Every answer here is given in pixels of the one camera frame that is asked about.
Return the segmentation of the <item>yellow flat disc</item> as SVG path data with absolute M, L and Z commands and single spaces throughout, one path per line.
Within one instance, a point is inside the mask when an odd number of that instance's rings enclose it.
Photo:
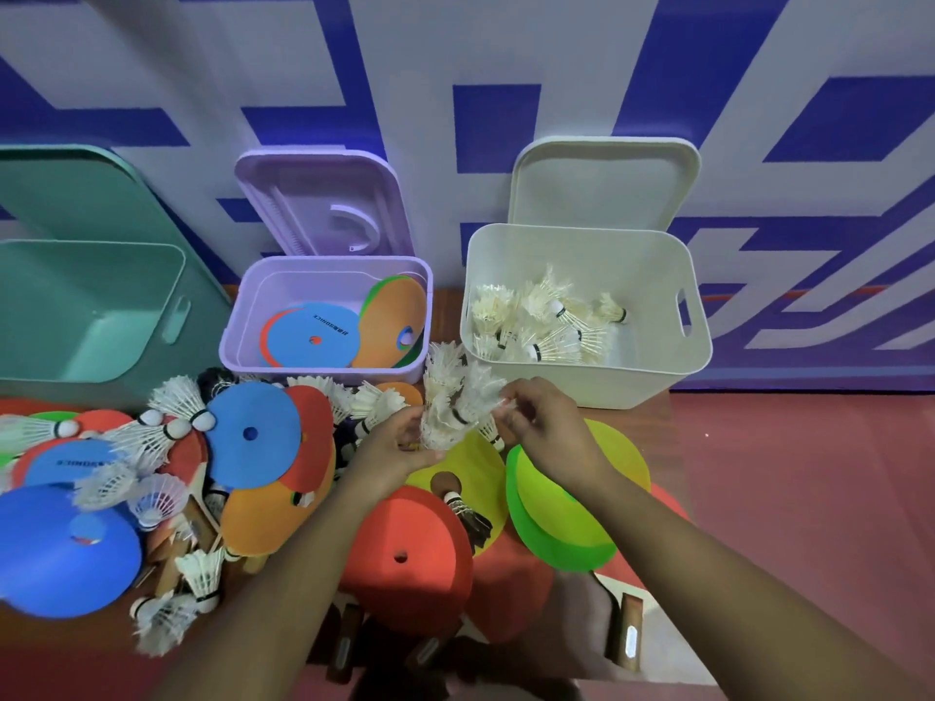
M 475 557 L 481 555 L 497 540 L 508 520 L 506 498 L 506 467 L 496 448 L 477 431 L 468 431 L 466 436 L 447 451 L 444 460 L 432 467 L 417 471 L 406 480 L 406 485 L 426 490 L 441 496 L 453 491 L 432 481 L 447 474 L 446 481 L 457 478 L 459 493 L 464 502 L 484 515 L 493 524 L 492 536 Z
M 591 419 L 585 419 L 585 423 L 613 468 L 649 493 L 652 487 L 650 471 L 637 446 L 608 424 Z

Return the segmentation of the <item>teal plastic bin lid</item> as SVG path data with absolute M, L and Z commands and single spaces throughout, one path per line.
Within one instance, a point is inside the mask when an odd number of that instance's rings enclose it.
M 177 246 L 221 301 L 231 303 L 205 260 L 203 242 L 110 150 L 0 143 L 2 212 L 36 238 Z

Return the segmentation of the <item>worn dark shuttlecock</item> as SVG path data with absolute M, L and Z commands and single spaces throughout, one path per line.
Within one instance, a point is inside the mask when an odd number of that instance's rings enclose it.
M 460 493 L 448 491 L 441 498 L 466 531 L 472 554 L 477 554 L 491 538 L 493 524 L 484 515 L 468 506 Z

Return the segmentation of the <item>scattered white feather shuttlecocks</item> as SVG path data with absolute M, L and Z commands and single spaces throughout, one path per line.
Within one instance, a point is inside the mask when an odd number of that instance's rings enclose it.
M 108 508 L 119 511 L 141 538 L 141 570 L 144 538 L 165 521 L 181 516 L 191 499 L 187 482 L 168 471 L 167 466 L 177 442 L 215 426 L 216 419 L 206 405 L 192 378 L 175 376 L 151 393 L 148 409 L 133 423 L 103 434 L 81 434 L 75 421 L 52 423 L 0 414 L 0 456 L 14 457 L 16 463 L 31 447 L 65 438 L 110 442 L 119 453 L 116 461 L 96 468 L 83 480 L 47 485 L 70 491 L 73 505 L 83 512 Z M 6 476 L 9 488 L 0 495 L 16 490 L 12 486 L 13 466 Z

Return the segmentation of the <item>person's right hand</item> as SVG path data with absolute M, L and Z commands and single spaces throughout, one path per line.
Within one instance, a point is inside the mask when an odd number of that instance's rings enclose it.
M 538 376 L 520 378 L 508 382 L 501 393 L 529 419 L 529 434 L 521 446 L 549 480 L 584 503 L 594 500 L 598 491 L 628 484 L 601 451 L 578 405 L 552 382 Z

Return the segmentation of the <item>person's left hand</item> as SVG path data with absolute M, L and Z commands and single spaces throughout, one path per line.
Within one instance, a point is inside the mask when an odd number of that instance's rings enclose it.
M 374 506 L 402 487 L 410 475 L 437 464 L 407 463 L 393 455 L 391 415 L 357 447 L 354 458 L 339 480 L 339 489 L 360 503 Z

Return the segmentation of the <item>nested white shuttlecock column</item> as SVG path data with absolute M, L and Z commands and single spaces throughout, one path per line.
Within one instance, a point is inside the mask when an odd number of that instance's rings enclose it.
M 456 342 L 433 342 L 423 382 L 426 404 L 420 421 L 421 449 L 448 451 L 474 433 L 497 452 L 504 450 L 494 412 L 514 408 L 515 401 L 503 397 L 507 382 L 494 376 L 491 367 L 470 363 L 464 347 Z

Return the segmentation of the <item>heap of white shuttlecocks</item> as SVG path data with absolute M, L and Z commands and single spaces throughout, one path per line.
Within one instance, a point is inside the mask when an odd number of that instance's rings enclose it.
M 519 287 L 482 283 L 469 290 L 466 346 L 492 363 L 604 365 L 612 337 L 630 313 L 608 292 L 583 301 L 572 281 L 544 265 Z

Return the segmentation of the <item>person's left forearm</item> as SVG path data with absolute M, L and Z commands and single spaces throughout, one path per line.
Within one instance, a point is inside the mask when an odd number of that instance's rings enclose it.
M 406 475 L 347 473 L 335 491 L 183 649 L 150 701 L 287 701 L 365 518 Z

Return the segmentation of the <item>purple plastic bin lid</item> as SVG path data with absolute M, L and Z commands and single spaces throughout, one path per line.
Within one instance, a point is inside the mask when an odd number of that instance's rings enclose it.
M 415 256 L 398 177 L 375 154 L 326 146 L 260 148 L 234 174 L 290 256 Z

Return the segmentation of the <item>purple plastic storage bin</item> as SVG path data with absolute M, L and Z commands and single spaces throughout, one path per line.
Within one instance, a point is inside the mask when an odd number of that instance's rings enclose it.
M 434 275 L 410 256 L 262 258 L 247 270 L 220 341 L 221 363 L 262 376 L 330 376 L 345 385 L 363 381 L 414 384 L 425 369 L 430 342 Z M 361 345 L 349 367 L 271 367 L 259 335 L 281 310 L 311 302 L 341 305 L 359 316 Z

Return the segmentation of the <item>white plastic storage bin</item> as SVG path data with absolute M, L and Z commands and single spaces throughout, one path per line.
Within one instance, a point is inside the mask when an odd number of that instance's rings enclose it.
M 490 362 L 474 349 L 470 304 L 488 284 L 520 289 L 552 265 L 572 294 L 611 294 L 627 311 L 595 365 Z M 713 352 L 688 247 L 660 231 L 489 224 L 468 244 L 460 336 L 500 378 L 541 376 L 579 406 L 632 409 L 705 368 Z

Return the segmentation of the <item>large blue flat disc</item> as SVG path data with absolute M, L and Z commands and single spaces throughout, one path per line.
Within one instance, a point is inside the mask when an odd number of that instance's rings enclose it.
M 0 495 L 0 600 L 64 620 L 97 612 L 126 592 L 143 563 L 134 525 L 114 508 L 83 512 L 54 485 Z

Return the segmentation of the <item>white plastic bin lid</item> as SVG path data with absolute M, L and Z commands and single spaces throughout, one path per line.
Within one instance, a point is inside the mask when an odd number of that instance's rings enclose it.
M 535 140 L 513 166 L 508 223 L 666 232 L 701 166 L 676 137 Z

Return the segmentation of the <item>red flat disc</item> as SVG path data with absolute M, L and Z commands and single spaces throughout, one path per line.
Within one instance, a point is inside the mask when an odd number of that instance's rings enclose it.
M 473 557 L 465 614 L 487 642 L 506 643 L 540 616 L 554 578 L 554 568 L 532 554 L 509 522 Z
M 298 385 L 285 389 L 299 416 L 296 459 L 279 481 L 299 495 L 318 492 L 331 483 L 336 464 L 331 403 L 318 388 Z
M 81 434 L 93 432 L 103 434 L 135 421 L 123 411 L 112 409 L 92 409 L 76 414 L 71 418 L 79 425 Z
M 406 485 L 361 524 L 338 589 L 387 628 L 426 637 L 454 629 L 472 581 L 460 520 L 437 496 Z
M 274 315 L 272 315 L 266 320 L 266 322 L 264 323 L 261 329 L 261 332 L 259 335 L 260 354 L 263 360 L 265 361 L 265 363 L 271 367 L 281 368 L 282 365 L 280 364 L 279 361 L 277 361 L 277 359 L 273 356 L 272 352 L 270 351 L 270 347 L 268 343 L 270 329 L 276 324 L 276 322 L 280 318 L 282 318 L 283 316 L 287 314 L 295 312 L 296 310 L 297 310 L 296 307 L 289 307 L 284 310 L 281 310 L 280 312 L 275 313 Z

